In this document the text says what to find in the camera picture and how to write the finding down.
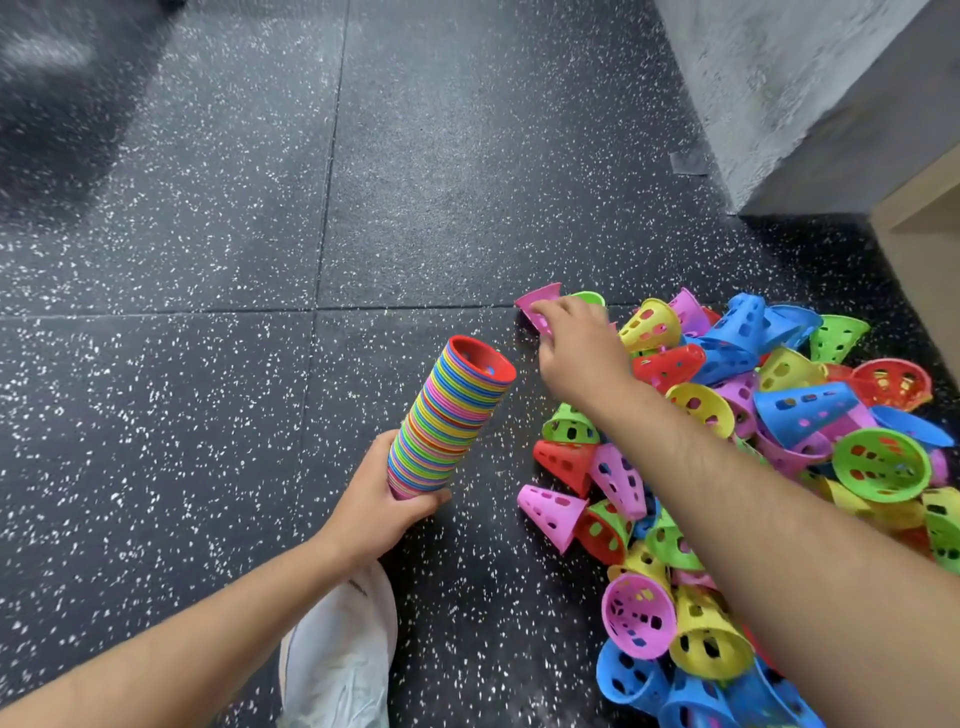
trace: left hand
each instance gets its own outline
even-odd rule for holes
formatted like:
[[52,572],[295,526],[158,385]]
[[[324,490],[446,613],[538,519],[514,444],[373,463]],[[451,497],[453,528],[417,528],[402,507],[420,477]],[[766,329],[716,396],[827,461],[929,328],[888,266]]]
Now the left hand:
[[396,546],[410,526],[432,516],[450,500],[446,488],[409,500],[394,498],[387,485],[387,455],[398,432],[394,429],[376,436],[318,534],[328,537],[355,568]]

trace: forearm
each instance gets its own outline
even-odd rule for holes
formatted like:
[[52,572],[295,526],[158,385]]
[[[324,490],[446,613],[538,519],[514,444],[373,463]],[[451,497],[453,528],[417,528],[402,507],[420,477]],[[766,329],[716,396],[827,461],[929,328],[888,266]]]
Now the forearm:
[[203,726],[282,636],[343,581],[323,532],[225,589],[75,668],[0,713],[0,728]]
[[960,722],[949,684],[960,668],[954,577],[737,451],[644,384],[584,409],[828,725]]

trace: floor tile seam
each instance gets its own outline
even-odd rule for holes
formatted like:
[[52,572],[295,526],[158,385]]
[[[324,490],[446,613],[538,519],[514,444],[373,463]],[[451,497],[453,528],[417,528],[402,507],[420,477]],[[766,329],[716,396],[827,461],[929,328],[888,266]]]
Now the floor tile seam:
[[[627,303],[611,302],[613,306],[636,306],[636,301]],[[513,303],[423,303],[390,305],[346,304],[337,306],[315,306],[309,308],[157,308],[140,311],[78,311],[74,313],[9,313],[0,314],[0,324],[26,321],[56,321],[60,319],[97,319],[97,318],[146,318],[159,316],[217,316],[229,314],[273,314],[273,313],[333,313],[337,311],[479,311],[485,309],[515,308]]]
[[340,68],[337,72],[337,89],[333,97],[333,129],[330,131],[330,145],[327,148],[326,155],[326,179],[324,181],[324,212],[320,225],[320,240],[317,243],[317,267],[313,281],[313,304],[314,311],[310,316],[310,339],[306,353],[306,372],[303,377],[303,396],[300,398],[300,437],[297,445],[297,469],[294,472],[294,493],[293,506],[294,511],[300,511],[300,488],[297,484],[302,482],[304,474],[303,454],[306,448],[306,417],[307,407],[310,404],[310,384],[313,380],[317,351],[317,303],[320,300],[320,279],[324,271],[324,242],[326,240],[327,220],[330,211],[330,187],[333,184],[333,156],[337,148],[337,122],[340,119],[340,92],[344,83],[344,65],[347,61],[347,33],[350,24],[350,0],[344,4],[344,35],[340,42]]

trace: speckled floor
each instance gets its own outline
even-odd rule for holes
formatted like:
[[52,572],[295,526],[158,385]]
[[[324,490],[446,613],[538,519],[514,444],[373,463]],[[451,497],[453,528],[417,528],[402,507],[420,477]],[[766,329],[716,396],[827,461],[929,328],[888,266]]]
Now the speckled floor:
[[[385,559],[392,722],[647,724],[593,684],[602,568],[515,506],[555,403],[510,303],[553,279],[862,316],[960,429],[868,237],[671,173],[701,133],[643,0],[20,0],[0,64],[3,702],[312,533],[468,333],[520,375]],[[272,724],[273,668],[221,722]]]

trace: sneaker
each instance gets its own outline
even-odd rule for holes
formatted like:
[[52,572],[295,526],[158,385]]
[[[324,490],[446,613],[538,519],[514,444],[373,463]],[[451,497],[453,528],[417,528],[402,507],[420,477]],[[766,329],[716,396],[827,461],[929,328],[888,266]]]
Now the sneaker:
[[280,643],[278,728],[388,728],[396,602],[379,563],[333,589]]

